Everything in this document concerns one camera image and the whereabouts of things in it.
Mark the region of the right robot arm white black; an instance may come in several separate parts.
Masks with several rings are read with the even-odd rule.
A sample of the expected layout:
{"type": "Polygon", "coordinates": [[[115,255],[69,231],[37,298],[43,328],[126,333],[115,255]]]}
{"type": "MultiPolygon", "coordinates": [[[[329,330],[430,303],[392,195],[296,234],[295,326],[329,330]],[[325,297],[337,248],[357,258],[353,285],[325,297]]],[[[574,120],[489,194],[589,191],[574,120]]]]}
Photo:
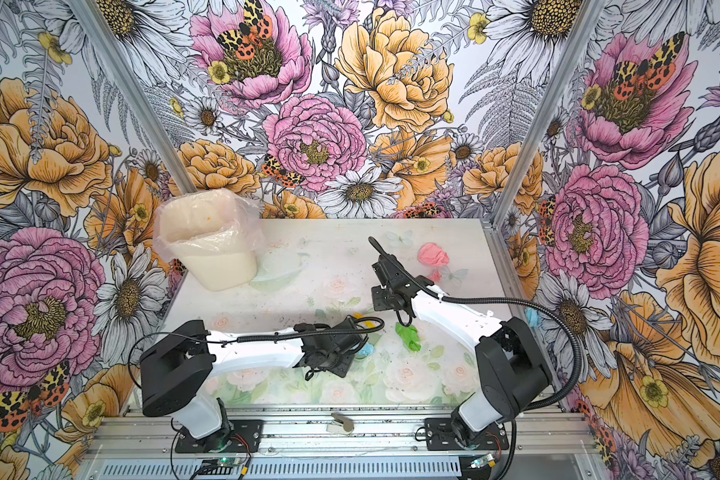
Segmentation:
{"type": "Polygon", "coordinates": [[[552,374],[530,327],[513,317],[482,313],[469,299],[459,303],[428,278],[413,277],[393,255],[381,254],[372,268],[377,311],[392,310],[433,324],[475,354],[479,388],[451,415],[457,442],[471,447],[490,425],[515,419],[552,383],[552,374]]]}

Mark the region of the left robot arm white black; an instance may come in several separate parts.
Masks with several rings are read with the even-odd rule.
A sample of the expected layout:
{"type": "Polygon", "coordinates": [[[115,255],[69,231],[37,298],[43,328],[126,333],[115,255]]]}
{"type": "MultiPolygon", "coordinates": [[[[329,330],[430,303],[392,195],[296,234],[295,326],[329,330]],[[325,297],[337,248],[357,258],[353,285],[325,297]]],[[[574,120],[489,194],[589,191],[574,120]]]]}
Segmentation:
{"type": "Polygon", "coordinates": [[[304,368],[306,379],[322,372],[343,378],[367,341],[353,317],[336,326],[300,323],[247,334],[210,331],[201,320],[187,321],[140,357],[142,412],[169,417],[191,439],[219,450],[233,427],[223,402],[203,390],[206,381],[258,368],[304,368]]]}

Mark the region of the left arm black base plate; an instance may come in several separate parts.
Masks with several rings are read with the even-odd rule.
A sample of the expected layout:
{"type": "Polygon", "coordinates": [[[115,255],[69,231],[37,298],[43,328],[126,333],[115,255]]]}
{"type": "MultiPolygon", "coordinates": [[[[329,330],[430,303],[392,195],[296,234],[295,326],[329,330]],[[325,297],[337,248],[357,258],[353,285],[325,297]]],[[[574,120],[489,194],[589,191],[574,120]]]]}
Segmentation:
{"type": "Polygon", "coordinates": [[[182,427],[174,451],[179,454],[256,453],[263,426],[261,420],[232,420],[202,439],[194,438],[186,427],[182,427]]]}

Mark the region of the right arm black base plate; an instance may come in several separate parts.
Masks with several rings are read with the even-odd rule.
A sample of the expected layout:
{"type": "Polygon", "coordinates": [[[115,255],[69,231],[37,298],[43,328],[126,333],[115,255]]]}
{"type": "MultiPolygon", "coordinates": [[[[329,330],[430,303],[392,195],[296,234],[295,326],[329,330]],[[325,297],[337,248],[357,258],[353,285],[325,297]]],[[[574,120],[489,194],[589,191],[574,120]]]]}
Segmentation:
{"type": "Polygon", "coordinates": [[[416,431],[429,451],[494,451],[506,450],[509,439],[502,425],[491,423],[480,431],[471,430],[455,418],[430,417],[416,431]]]}

